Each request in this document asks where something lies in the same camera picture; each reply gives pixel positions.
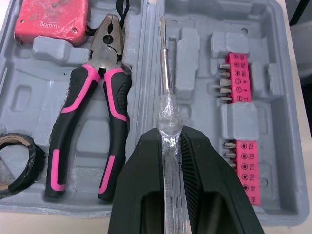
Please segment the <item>pliers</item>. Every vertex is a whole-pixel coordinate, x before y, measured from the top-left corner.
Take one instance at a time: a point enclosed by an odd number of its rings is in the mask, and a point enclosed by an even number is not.
[[[65,103],[50,136],[45,197],[60,197],[65,192],[69,149],[77,122],[91,99],[101,76],[109,111],[110,148],[100,183],[98,198],[111,201],[117,177],[125,163],[128,135],[127,95],[131,76],[117,62],[123,51],[123,36],[118,16],[108,14],[94,34],[91,56],[86,64],[71,72]]]

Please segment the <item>toolbox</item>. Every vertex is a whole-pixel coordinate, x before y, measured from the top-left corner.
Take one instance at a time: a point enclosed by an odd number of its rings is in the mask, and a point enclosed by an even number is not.
[[[117,14],[115,3],[89,0],[88,25],[97,28],[106,14]],[[36,38],[34,47],[20,45],[14,28],[21,4],[11,0],[0,33],[0,133],[29,135],[48,153],[70,73],[85,63],[92,38],[79,47],[49,38],[41,44]],[[283,11],[274,0],[130,0],[122,56],[123,67],[132,75],[126,160],[140,136],[156,126],[162,15],[183,124],[202,131],[222,156],[227,153],[225,141],[256,140],[261,205],[253,208],[261,224],[294,226],[305,221],[309,206],[291,63]],[[218,68],[230,52],[247,55],[251,104],[220,99]],[[101,80],[74,132],[64,197],[57,202],[44,199],[44,169],[30,188],[0,200],[0,209],[109,215],[112,204],[97,198],[110,143],[108,115]],[[12,154],[15,161],[8,160]],[[17,164],[26,160],[24,154],[22,147],[13,146],[0,152],[13,176]]]

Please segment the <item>screwdriver shaft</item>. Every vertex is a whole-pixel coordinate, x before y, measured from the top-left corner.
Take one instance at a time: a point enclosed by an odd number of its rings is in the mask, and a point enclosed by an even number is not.
[[[172,90],[172,80],[169,67],[169,55],[166,46],[166,20],[165,17],[160,17],[159,21],[159,31],[160,31],[160,63],[161,63],[161,94],[171,93]]]

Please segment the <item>tape roll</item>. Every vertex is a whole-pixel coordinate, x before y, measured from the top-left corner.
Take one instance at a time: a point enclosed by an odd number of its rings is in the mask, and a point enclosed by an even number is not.
[[[31,137],[19,133],[0,135],[0,150],[9,145],[23,145],[28,149],[28,161],[20,176],[11,184],[0,182],[0,199],[27,189],[38,178],[44,167],[44,151],[34,144]]]

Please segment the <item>pink and black handle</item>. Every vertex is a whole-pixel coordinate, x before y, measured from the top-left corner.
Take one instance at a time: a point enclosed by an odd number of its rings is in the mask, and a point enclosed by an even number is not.
[[[88,64],[71,73],[66,101],[51,133],[46,198],[60,197],[65,192],[73,132],[99,81],[100,75]]]
[[[112,201],[118,175],[125,163],[128,135],[127,95],[131,88],[131,76],[121,68],[106,71],[104,92],[110,117],[110,147],[108,158],[98,190],[98,198]]]

